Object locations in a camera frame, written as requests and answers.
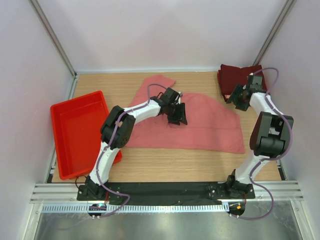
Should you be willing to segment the pink t shirt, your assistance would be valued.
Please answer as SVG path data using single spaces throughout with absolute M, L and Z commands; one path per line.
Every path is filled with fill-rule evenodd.
M 202 93 L 186 92 L 181 101 L 187 124 L 170 124 L 165 114 L 148 118 L 135 124 L 127 147 L 245 153 L 238 114 Z

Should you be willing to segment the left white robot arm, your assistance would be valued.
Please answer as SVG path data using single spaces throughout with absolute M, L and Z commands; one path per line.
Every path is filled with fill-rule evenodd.
M 170 87 L 158 96 L 150 96 L 150 91 L 147 90 L 145 102 L 127 108 L 118 105 L 112 108 L 100 129 L 100 150 L 84 184 L 93 199 L 101 200 L 105 196 L 105 183 L 109 180 L 116 155 L 129 142 L 135 125 L 159 115 L 166 115 L 170 124 L 188 124 L 186 106 L 181 102 L 182 96 L 181 92 Z

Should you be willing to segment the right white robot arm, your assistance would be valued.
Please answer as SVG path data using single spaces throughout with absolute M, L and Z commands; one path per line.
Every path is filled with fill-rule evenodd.
M 257 113 L 249 148 L 251 153 L 241 166 L 227 178 L 225 192 L 231 198 L 240 198 L 253 191 L 253 180 L 269 162 L 278 160 L 292 144 L 292 116 L 284 115 L 263 89 L 263 77 L 251 73 L 246 85 L 237 84 L 226 101 L 238 110 L 249 107 Z

